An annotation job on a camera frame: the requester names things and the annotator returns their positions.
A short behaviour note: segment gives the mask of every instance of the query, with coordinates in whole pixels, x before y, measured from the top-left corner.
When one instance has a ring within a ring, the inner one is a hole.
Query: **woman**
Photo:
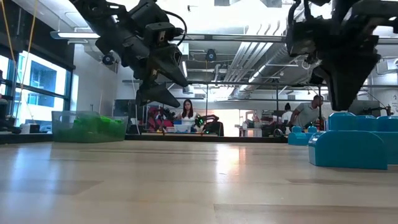
[[[292,108],[290,107],[290,103],[286,103],[285,105],[285,113],[282,115],[282,122],[288,123],[290,121],[290,118],[292,117]]]
[[[196,132],[194,128],[195,125],[195,118],[199,116],[198,113],[193,112],[192,102],[189,99],[184,101],[184,107],[182,113],[177,116],[177,119],[181,119],[182,124],[189,124],[191,126],[191,132]]]

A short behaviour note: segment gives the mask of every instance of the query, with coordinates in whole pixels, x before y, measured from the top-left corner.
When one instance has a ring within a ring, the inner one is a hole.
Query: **white shirt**
[[[182,113],[181,113],[181,122],[182,122],[182,124],[194,125],[196,117],[197,117],[197,113],[196,112],[193,112],[193,116],[191,118],[189,118],[188,115],[183,118],[182,117]]]
[[[283,115],[282,115],[282,123],[287,120],[287,122],[290,121],[290,118],[292,117],[293,112],[291,111],[286,111]]]

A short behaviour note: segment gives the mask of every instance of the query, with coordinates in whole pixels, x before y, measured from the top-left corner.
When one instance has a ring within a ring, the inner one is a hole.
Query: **green plastic container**
[[[92,111],[53,111],[55,142],[99,143],[123,141],[128,117],[108,118]]]

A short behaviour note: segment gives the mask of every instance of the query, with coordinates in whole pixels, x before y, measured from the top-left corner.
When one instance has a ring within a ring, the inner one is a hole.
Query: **yellow cable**
[[[30,48],[32,47],[33,33],[34,33],[34,27],[35,27],[35,22],[36,22],[37,5],[39,3],[39,0],[35,0],[33,21],[32,21],[32,26],[30,28],[29,45],[28,45],[28,49],[27,49],[27,57],[26,57],[26,62],[25,62],[24,73],[22,74],[22,81],[21,81],[21,78],[19,78],[19,75],[18,75],[17,61],[15,59],[14,51],[12,49],[11,35],[10,35],[10,32],[9,32],[8,21],[7,21],[7,16],[6,16],[6,8],[4,7],[4,1],[0,0],[0,2],[1,2],[1,7],[2,7],[2,13],[3,13],[3,16],[4,16],[4,23],[6,24],[7,38],[8,38],[8,44],[10,45],[11,57],[12,57],[12,60],[14,61],[14,70],[15,70],[15,73],[17,74],[17,78],[19,79],[19,82],[21,84],[21,93],[20,93],[20,96],[19,96],[20,97],[19,101],[21,101],[21,99],[22,99],[22,91],[24,90],[24,80],[25,80],[26,67],[27,67],[28,58],[29,58],[29,54],[30,54]],[[24,101],[25,101],[25,103],[27,105],[27,109],[29,111],[30,117],[32,117],[32,121],[35,124],[36,122],[35,122],[35,120],[33,118],[33,114],[32,114],[32,112],[31,112],[31,110],[29,108],[27,100],[24,99]],[[19,103],[17,105],[16,118],[18,117],[18,111],[19,111]]]

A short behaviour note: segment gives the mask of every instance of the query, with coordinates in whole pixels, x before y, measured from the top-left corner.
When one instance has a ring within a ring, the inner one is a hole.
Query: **dark hair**
[[[286,103],[286,105],[285,105],[285,110],[286,111],[288,111],[288,110],[291,110],[292,108],[290,107],[290,103]]]
[[[185,109],[185,103],[186,103],[186,102],[188,102],[188,103],[191,104],[191,109],[189,110],[189,114],[188,114],[188,118],[191,118],[191,117],[193,117],[193,106],[192,106],[191,100],[189,100],[189,99],[186,99],[186,100],[184,101],[183,106],[182,106],[182,117],[184,118],[184,117],[187,116],[187,110]]]
[[[317,100],[317,99],[323,99],[323,96],[320,96],[320,95],[315,95],[315,96],[313,97],[313,99],[314,99],[314,100]]]

